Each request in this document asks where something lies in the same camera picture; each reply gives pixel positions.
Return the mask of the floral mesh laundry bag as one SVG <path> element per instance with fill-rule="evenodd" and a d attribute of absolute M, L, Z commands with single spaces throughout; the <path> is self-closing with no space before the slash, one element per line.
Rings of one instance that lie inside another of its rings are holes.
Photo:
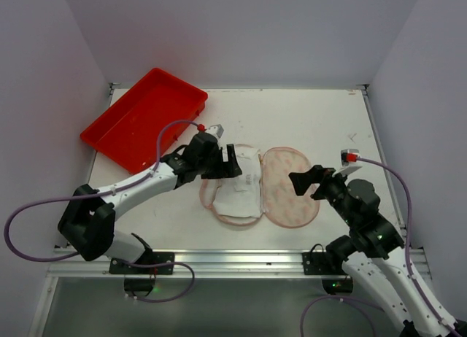
<path fill-rule="evenodd" d="M 216 218 L 227 224 L 247 227 L 257 223 L 262 217 L 282 228 L 302 228 L 318 215 L 320 203 L 310 198 L 310 194 L 297 196 L 288 174 L 303 172 L 311 168 L 308 158 L 290 147 L 273 147 L 266 152 L 260 150 L 261 179 L 260 196 L 262 215 L 259 218 L 235 218 L 219 215 L 213 208 L 221 179 L 204 180 L 199 190 L 201 205 Z"/>

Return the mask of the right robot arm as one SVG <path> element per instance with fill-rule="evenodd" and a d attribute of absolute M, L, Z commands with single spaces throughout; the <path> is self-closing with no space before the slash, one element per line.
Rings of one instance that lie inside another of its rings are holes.
<path fill-rule="evenodd" d="M 353 168 L 340 171 L 315 165 L 291 172 L 296 195 L 316 185 L 312 199 L 326 200 L 349 227 L 324 255 L 360 284 L 390 318 L 400 336 L 465 336 L 466 323 L 455 319 L 437 300 L 415 264 L 408 245 L 379 212 L 380 198 L 364 179 L 347 180 Z"/>

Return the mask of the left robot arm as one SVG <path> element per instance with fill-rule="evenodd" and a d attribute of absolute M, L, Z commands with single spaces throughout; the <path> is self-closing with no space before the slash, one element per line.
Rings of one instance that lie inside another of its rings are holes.
<path fill-rule="evenodd" d="M 138 205 L 162 193 L 202 179 L 230 179 L 242 175 L 235 146 L 221 147 L 216 133 L 198 132 L 188 145 L 157 158 L 154 166 L 122 182 L 93 189 L 77 188 L 58 231 L 86 261 L 102 255 L 130 266 L 154 264 L 153 250 L 135 233 L 121 233 L 116 221 Z"/>

